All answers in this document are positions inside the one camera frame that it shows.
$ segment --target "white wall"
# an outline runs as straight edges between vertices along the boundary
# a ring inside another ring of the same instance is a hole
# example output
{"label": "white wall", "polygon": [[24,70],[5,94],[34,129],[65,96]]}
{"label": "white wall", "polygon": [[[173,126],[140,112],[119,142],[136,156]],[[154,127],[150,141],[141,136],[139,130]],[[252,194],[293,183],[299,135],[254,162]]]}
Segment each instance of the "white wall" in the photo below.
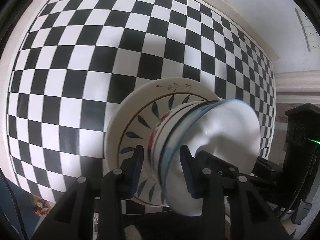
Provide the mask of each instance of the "white wall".
{"label": "white wall", "polygon": [[320,50],[308,52],[293,0],[226,0],[271,45],[275,73],[320,70]]}

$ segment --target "checkered tablecloth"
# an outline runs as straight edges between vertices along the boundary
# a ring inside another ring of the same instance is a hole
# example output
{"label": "checkered tablecloth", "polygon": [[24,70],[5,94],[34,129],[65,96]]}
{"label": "checkered tablecloth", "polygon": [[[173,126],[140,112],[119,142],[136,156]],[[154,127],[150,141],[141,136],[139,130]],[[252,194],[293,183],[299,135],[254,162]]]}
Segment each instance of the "checkered tablecloth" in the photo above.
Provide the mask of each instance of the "checkered tablecloth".
{"label": "checkered tablecloth", "polygon": [[165,77],[241,99],[274,118],[272,64],[201,0],[48,0],[21,44],[8,89],[9,153],[19,186],[55,202],[79,176],[102,176],[103,137],[119,103]]}

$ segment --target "checkerboard mat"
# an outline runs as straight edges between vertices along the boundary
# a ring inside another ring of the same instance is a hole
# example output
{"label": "checkerboard mat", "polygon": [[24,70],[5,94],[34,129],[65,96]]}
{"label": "checkerboard mat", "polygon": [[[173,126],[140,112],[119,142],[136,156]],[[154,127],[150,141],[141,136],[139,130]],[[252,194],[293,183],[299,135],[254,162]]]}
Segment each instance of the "checkerboard mat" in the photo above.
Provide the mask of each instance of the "checkerboard mat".
{"label": "checkerboard mat", "polygon": [[269,152],[275,90],[257,43],[199,0],[48,0],[16,56],[7,100],[21,188],[55,202],[79,176],[102,176],[103,137],[141,85],[186,77],[250,104]]}

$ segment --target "silver screw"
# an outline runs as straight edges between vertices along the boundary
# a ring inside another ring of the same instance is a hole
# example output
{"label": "silver screw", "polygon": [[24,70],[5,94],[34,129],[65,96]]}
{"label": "silver screw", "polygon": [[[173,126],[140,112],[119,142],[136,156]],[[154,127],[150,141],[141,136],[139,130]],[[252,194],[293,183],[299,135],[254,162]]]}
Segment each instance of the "silver screw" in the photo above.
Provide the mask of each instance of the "silver screw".
{"label": "silver screw", "polygon": [[119,175],[122,173],[122,170],[121,169],[114,169],[113,170],[113,174],[116,174],[116,175]]}
{"label": "silver screw", "polygon": [[238,179],[240,182],[247,182],[247,177],[245,177],[245,176],[239,176]]}
{"label": "silver screw", "polygon": [[204,169],[202,170],[202,173],[208,175],[208,174],[211,174],[211,170],[208,169],[208,168],[204,168]]}
{"label": "silver screw", "polygon": [[86,180],[87,180],[87,178],[84,177],[84,176],[81,176],[81,177],[79,177],[79,178],[77,179],[77,181],[78,181],[79,183],[84,183]]}

